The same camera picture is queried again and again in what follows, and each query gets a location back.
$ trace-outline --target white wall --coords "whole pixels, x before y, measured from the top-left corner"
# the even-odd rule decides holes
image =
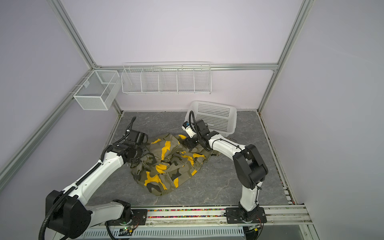
[[[45,0],[0,3],[0,167],[88,70]]]
[[[323,240],[384,237],[383,12],[317,0],[262,112]]]
[[[63,0],[98,65],[275,63],[302,0]]]
[[[86,111],[72,102],[1,192],[2,239],[37,239],[45,197],[52,190],[61,191],[97,162],[115,120],[114,109]]]
[[[126,95],[119,92],[122,110],[188,110],[192,101],[208,101],[256,109],[271,79],[271,70],[212,71],[211,94]]]

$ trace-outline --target table surface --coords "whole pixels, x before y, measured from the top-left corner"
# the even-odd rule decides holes
[[[181,128],[185,115],[186,112],[125,112],[113,140],[116,141],[123,135],[133,116],[137,116],[137,118],[132,129],[144,132],[150,138],[166,133],[185,134]],[[228,138],[239,144],[255,145],[268,167],[269,173],[259,193],[259,204],[287,205],[288,201],[257,113],[254,111],[237,112],[235,133]],[[126,164],[112,173],[96,190],[88,205],[104,204],[114,199],[129,202],[134,207],[238,205],[241,194],[242,185],[237,179],[233,161],[221,154],[212,156],[191,179],[171,193],[162,196],[155,196],[138,185]]]

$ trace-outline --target camouflage pants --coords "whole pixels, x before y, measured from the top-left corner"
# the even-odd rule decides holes
[[[197,145],[192,151],[182,145],[184,135],[162,135],[148,140],[149,153],[141,157],[131,174],[150,193],[160,196],[190,179],[212,152]]]

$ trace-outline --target black mounting plate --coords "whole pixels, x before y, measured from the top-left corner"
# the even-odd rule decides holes
[[[137,225],[139,221],[139,225],[145,225],[145,221],[147,220],[148,209],[132,209],[132,222],[129,225]],[[116,219],[108,221],[109,226],[124,226],[122,224],[123,220]]]
[[[227,207],[225,209],[225,216],[227,218],[227,223],[244,223],[240,219],[238,207]],[[257,207],[256,216],[258,216],[261,220],[261,223],[266,223],[266,216],[264,214],[264,209],[262,207]],[[254,217],[250,223],[260,223],[257,217]]]

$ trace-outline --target white label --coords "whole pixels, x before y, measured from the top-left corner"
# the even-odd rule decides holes
[[[89,80],[85,81],[85,83],[84,83],[84,87],[87,88],[88,85],[89,85]]]

